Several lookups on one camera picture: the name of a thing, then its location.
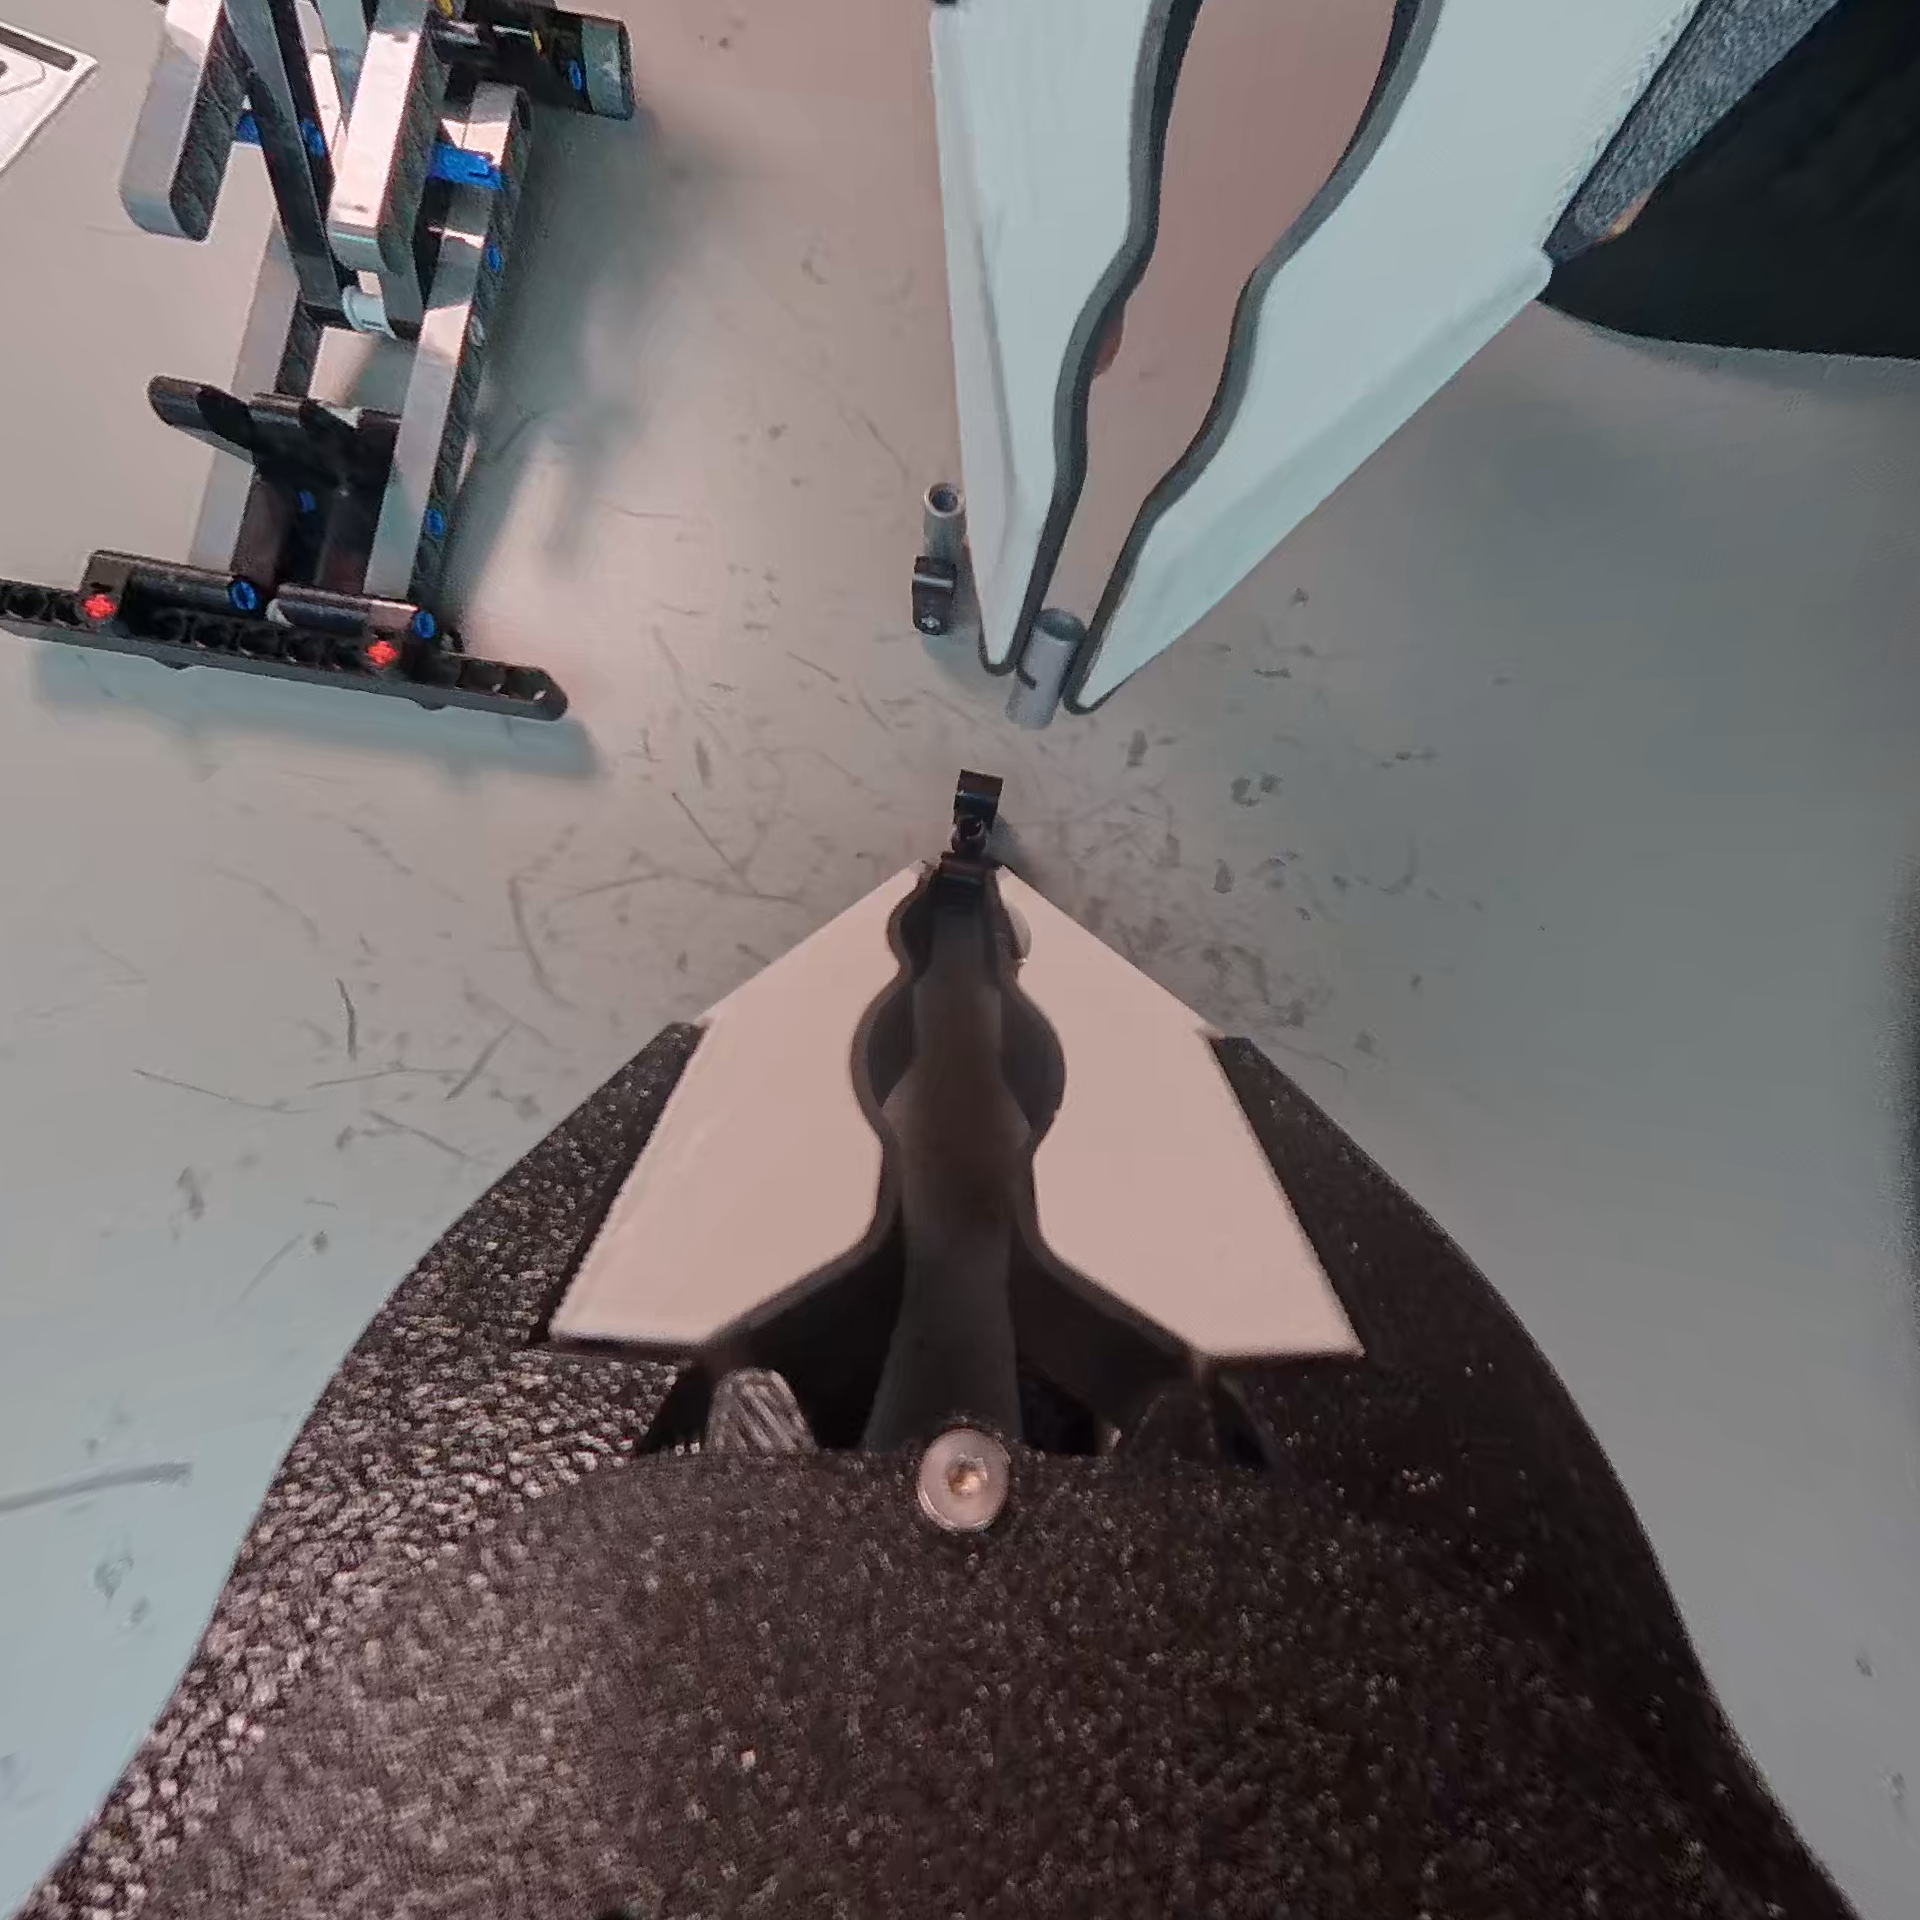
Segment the white sticker sheet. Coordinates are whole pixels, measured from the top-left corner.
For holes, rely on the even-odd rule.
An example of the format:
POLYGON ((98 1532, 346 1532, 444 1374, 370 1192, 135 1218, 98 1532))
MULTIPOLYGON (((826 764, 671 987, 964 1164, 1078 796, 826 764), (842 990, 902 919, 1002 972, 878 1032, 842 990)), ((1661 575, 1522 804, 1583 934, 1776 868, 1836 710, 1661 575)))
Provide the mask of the white sticker sheet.
POLYGON ((95 59, 54 39, 3 23, 3 152, 0 167, 30 148, 37 132, 95 70, 95 59))

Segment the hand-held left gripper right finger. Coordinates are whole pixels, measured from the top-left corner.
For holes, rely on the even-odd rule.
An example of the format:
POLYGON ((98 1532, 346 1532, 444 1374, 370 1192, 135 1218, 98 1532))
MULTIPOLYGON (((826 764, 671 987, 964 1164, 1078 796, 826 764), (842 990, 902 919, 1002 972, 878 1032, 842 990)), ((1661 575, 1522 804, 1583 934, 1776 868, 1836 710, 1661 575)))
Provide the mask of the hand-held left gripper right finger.
POLYGON ((1003 871, 1023 932, 1015 1007, 1040 1022, 1029 1368, 1125 1432, 1171 1388, 1365 1355, 1220 1061, 1222 1032, 1003 871))

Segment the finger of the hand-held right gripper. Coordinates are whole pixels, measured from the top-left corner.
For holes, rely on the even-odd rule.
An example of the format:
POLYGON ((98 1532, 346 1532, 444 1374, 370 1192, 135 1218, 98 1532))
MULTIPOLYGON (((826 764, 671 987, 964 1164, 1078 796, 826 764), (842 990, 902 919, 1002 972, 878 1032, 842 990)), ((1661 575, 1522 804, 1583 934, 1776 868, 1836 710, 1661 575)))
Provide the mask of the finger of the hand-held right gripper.
POLYGON ((1012 677, 1087 483, 1096 357, 1159 236, 1198 5, 927 14, 978 656, 1012 677))
POLYGON ((1239 292, 1206 415, 1136 516, 1064 695, 1188 634, 1548 282, 1548 236, 1692 2, 1397 5, 1330 179, 1239 292))

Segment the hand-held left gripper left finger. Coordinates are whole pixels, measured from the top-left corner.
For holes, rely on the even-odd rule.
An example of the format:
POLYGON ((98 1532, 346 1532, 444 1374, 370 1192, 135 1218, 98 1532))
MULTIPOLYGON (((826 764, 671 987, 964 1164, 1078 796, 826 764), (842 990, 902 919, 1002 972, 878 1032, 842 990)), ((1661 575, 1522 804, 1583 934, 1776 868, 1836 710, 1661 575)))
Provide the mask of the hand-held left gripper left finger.
POLYGON ((855 1450, 901 1306, 896 1182, 858 1045, 901 975, 907 867, 698 1019, 678 1082, 552 1309, 559 1350, 659 1360, 704 1400, 779 1374, 855 1450))

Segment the grey black toy chassis model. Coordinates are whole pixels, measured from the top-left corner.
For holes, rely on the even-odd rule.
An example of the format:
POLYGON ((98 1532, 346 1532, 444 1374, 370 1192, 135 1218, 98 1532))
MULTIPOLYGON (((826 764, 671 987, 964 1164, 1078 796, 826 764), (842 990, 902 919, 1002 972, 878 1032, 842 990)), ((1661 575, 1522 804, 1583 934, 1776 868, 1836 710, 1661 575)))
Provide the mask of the grey black toy chassis model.
POLYGON ((274 199, 231 388, 157 375, 156 419, 214 454, 188 560, 94 550, 5 579, 5 631, 444 710, 566 710, 472 656, 440 582, 536 108, 627 123, 610 15, 525 2, 172 2, 119 199, 208 239, 231 157, 274 199))

